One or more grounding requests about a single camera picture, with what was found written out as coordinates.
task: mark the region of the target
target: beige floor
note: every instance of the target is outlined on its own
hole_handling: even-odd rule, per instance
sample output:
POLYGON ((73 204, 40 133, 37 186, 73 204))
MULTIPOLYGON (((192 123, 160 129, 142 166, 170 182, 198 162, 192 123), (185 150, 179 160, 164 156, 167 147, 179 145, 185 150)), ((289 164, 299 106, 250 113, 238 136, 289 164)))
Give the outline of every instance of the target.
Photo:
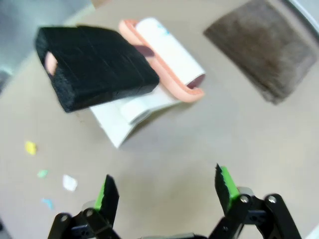
MULTIPOLYGON (((162 112, 116 150, 89 110, 62 111, 32 54, 0 100, 5 125, 0 212, 12 236, 45 238, 57 213, 78 213, 96 197, 106 173, 115 177, 121 195, 115 229, 122 238, 208 235, 222 216, 213 187, 218 162, 257 196, 280 193, 305 237, 319 215, 312 184, 319 181, 319 62, 275 107, 202 36, 205 27, 244 0, 137 1, 112 1, 80 22, 116 29, 123 17, 156 16, 207 70, 205 98, 162 112), (36 157, 25 153, 26 140, 38 144, 36 157), (49 174, 39 180, 36 174, 44 168, 49 174), (63 174, 78 180, 74 193, 63 190, 63 174), (41 203, 43 197, 53 201, 53 211, 41 203)), ((258 234, 247 228, 243 238, 258 234)))

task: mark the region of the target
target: brown mat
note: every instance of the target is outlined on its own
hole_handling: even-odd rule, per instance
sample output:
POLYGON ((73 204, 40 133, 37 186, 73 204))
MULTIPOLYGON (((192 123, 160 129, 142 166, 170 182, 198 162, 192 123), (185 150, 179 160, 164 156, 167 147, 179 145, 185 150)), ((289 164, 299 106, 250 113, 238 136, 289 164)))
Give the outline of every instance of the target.
POLYGON ((223 16, 204 35, 275 104, 294 91, 316 61, 310 47, 264 0, 252 0, 223 16))

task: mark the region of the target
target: green paper scrap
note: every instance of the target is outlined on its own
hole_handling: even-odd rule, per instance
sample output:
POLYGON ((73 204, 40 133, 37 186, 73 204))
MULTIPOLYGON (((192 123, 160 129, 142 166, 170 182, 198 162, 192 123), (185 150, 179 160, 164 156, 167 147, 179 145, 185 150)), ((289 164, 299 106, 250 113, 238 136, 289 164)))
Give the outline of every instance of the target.
POLYGON ((48 174, 48 170, 40 170, 37 174, 38 178, 45 178, 45 176, 48 174))

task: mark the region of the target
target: white paper scrap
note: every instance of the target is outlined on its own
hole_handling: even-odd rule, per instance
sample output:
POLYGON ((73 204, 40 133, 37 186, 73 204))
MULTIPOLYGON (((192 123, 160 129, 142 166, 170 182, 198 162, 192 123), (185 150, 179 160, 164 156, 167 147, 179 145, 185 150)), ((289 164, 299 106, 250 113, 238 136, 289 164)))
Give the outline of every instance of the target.
POLYGON ((66 174, 63 175, 63 187, 66 190, 74 192, 77 186, 78 186, 78 181, 76 179, 66 174))

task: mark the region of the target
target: screw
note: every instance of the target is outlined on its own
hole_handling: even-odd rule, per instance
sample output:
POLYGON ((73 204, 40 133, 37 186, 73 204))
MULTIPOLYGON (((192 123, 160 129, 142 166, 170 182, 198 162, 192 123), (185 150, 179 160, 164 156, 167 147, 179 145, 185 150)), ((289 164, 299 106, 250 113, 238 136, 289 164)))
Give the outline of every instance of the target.
POLYGON ((67 215, 64 215, 64 216, 61 217, 61 221, 62 221, 62 222, 66 221, 67 219, 68 219, 68 216, 67 216, 67 215))
POLYGON ((240 200, 241 200, 243 203, 248 203, 248 202, 249 202, 249 199, 248 199, 246 196, 241 196, 241 197, 240 197, 240 200))
POLYGON ((90 217, 93 215, 93 211, 91 209, 89 209, 87 212, 86 212, 86 216, 87 217, 90 217))
POLYGON ((268 197, 268 201, 271 202, 271 203, 276 203, 277 199, 274 196, 269 196, 268 197))

